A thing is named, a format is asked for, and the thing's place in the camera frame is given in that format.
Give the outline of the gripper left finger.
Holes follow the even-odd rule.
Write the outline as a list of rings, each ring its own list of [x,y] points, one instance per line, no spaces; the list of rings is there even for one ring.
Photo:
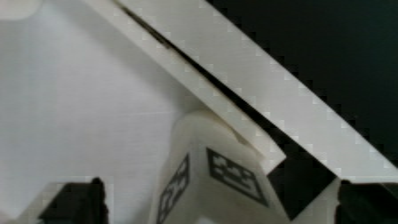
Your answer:
[[[17,224],[111,224],[104,180],[54,182],[17,219]]]

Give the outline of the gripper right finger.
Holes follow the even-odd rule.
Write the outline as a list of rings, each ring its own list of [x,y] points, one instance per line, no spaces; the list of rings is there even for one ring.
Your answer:
[[[335,224],[398,224],[398,183],[342,181]]]

